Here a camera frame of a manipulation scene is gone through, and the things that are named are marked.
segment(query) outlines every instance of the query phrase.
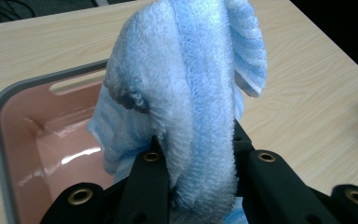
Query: wood grain surface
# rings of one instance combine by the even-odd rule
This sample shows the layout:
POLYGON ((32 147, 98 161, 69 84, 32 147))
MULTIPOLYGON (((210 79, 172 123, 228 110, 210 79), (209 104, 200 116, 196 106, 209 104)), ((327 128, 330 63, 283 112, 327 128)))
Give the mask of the wood grain surface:
MULTIPOLYGON (((29 77, 107 59, 125 20, 151 1, 0 24, 0 91, 29 77)), ((268 85, 241 120, 256 148, 281 154, 329 194, 358 185, 358 66, 288 0, 252 0, 268 85)), ((0 191, 0 223, 6 223, 0 191)))

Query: folded cloth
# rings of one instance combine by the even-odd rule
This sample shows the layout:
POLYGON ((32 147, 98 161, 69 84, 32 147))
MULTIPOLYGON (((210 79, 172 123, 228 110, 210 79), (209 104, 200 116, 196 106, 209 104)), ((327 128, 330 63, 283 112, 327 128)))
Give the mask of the folded cloth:
POLYGON ((158 137, 173 192, 171 223, 221 223, 237 189, 232 148, 241 89, 265 87, 266 52, 240 0, 159 0, 124 25, 88 130, 115 182, 158 137))

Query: towel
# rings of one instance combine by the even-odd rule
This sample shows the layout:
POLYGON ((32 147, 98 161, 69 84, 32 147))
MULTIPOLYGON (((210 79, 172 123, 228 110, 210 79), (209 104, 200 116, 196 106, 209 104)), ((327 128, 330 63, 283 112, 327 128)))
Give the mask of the towel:
POLYGON ((243 0, 159 0, 125 23, 88 130, 115 182, 156 135, 173 193, 170 223, 223 223, 237 190, 240 88, 258 97, 267 56, 243 0))

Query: light wood tabletop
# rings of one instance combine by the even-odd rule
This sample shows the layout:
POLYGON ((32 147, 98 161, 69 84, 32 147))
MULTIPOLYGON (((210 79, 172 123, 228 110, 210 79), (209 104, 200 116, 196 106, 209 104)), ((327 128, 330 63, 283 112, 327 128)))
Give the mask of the light wood tabletop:
MULTIPOLYGON (((150 2, 0 23, 0 91, 107 59, 125 20, 150 2)), ((321 192, 358 185, 358 65, 289 0, 251 2, 266 42, 268 85, 260 98, 246 97, 243 129, 321 192)))

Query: blue towel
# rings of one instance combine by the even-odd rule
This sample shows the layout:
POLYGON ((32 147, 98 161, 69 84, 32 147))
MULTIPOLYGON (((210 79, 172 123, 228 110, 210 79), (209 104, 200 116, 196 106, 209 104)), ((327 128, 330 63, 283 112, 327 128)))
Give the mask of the blue towel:
POLYGON ((266 59, 247 1, 159 0, 136 12, 113 48, 88 125, 105 170, 115 182, 128 176, 156 135, 173 191, 170 222, 235 223, 227 214, 237 189, 239 88, 260 95, 266 59))

